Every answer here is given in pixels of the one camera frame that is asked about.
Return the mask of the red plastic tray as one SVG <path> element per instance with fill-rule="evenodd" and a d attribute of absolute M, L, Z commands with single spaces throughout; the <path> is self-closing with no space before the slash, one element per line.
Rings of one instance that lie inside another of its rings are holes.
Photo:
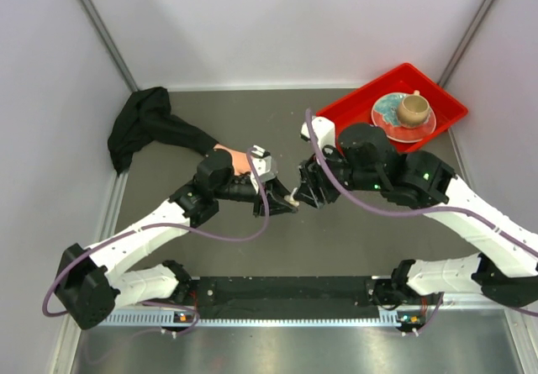
<path fill-rule="evenodd" d="M 405 144 L 394 140 L 391 142 L 399 152 L 416 151 L 437 135 L 448 130 L 454 123 L 463 119 L 468 110 L 409 63 L 403 63 L 393 68 L 363 87 L 319 110 L 316 115 L 331 120 L 335 124 L 335 132 L 338 134 L 352 124 L 373 124 L 372 106 L 380 97 L 391 92 L 412 93 L 415 90 L 419 90 L 421 95 L 430 102 L 436 116 L 437 127 L 433 134 L 417 143 Z"/>

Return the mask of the beige ceramic cup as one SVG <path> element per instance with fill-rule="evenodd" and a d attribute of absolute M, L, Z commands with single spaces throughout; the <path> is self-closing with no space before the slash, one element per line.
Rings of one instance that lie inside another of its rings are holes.
<path fill-rule="evenodd" d="M 396 108 L 397 119 L 408 129 L 423 124 L 430 115 L 430 103 L 419 90 L 406 95 Z"/>

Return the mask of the mannequin hand with long nails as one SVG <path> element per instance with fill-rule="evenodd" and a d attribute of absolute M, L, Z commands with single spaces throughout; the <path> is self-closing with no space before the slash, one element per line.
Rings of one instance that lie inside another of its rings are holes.
<path fill-rule="evenodd" d="M 214 149 L 225 150 L 231 155 L 232 166 L 234 167 L 236 176 L 244 175 L 251 172 L 251 166 L 249 164 L 249 159 L 246 153 L 240 152 L 238 150 L 232 150 L 221 144 L 216 144 L 214 146 Z"/>

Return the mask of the beige nail polish bottle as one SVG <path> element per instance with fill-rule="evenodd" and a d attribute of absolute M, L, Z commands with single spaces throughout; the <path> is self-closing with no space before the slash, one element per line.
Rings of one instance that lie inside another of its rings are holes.
<path fill-rule="evenodd" d="M 300 204 L 300 202 L 297 201 L 297 200 L 295 200 L 295 199 L 293 198 L 292 195 L 286 195 L 286 196 L 284 197 L 284 199 L 285 199 L 286 202 L 288 202 L 289 204 L 293 205 L 294 207 L 298 207 L 299 204 Z"/>

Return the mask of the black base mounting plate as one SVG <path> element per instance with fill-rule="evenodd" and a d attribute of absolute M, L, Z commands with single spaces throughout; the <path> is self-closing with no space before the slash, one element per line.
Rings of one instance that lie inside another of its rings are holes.
<path fill-rule="evenodd" d="M 157 302 L 197 309 L 202 319 L 359 319 L 378 308 L 423 308 L 430 296 L 370 277 L 199 277 Z"/>

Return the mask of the red and teal plate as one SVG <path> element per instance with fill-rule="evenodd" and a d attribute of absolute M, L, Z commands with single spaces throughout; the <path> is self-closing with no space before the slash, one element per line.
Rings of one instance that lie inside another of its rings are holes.
<path fill-rule="evenodd" d="M 371 118 L 375 126 L 381 128 L 387 137 L 399 143 L 412 144 L 433 134 L 437 127 L 437 120 L 433 108 L 430 106 L 430 115 L 420 126 L 408 129 L 400 124 L 396 115 L 396 108 L 400 101 L 411 93 L 391 92 L 380 97 L 372 106 Z"/>

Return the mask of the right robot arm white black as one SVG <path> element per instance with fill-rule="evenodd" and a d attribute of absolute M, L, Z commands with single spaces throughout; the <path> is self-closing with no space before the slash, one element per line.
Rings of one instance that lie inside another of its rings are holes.
<path fill-rule="evenodd" d="M 477 249 L 459 259 L 401 261 L 385 286 L 399 302 L 440 292 L 481 294 L 508 308 L 536 302 L 537 235 L 481 199 L 439 157 L 400 153 L 365 123 L 337 133 L 326 118 L 307 119 L 301 136 L 314 153 L 299 167 L 299 202 L 322 208 L 344 196 L 390 218 L 425 216 Z"/>

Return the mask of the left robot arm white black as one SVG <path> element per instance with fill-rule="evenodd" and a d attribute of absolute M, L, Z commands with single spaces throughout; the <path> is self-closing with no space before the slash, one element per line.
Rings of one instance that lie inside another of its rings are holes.
<path fill-rule="evenodd" d="M 164 261 L 139 271 L 132 267 L 170 241 L 198 233 L 219 211 L 221 200 L 250 203 L 253 214 L 264 219 L 298 210 L 267 151 L 254 147 L 250 164 L 251 172 L 236 176 L 231 155 L 211 151 L 193 178 L 144 218 L 107 240 L 66 248 L 47 294 L 58 298 L 82 330 L 96 327 L 125 306 L 154 299 L 185 302 L 191 277 L 181 264 Z"/>

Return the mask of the black sleeve cloth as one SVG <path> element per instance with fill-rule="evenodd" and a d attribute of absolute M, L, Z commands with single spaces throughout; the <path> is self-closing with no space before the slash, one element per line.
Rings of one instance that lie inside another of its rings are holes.
<path fill-rule="evenodd" d="M 114 170 L 127 171 L 134 153 L 157 141 L 206 155 L 219 142 L 171 112 L 169 92 L 152 87 L 133 92 L 114 121 L 108 151 Z"/>

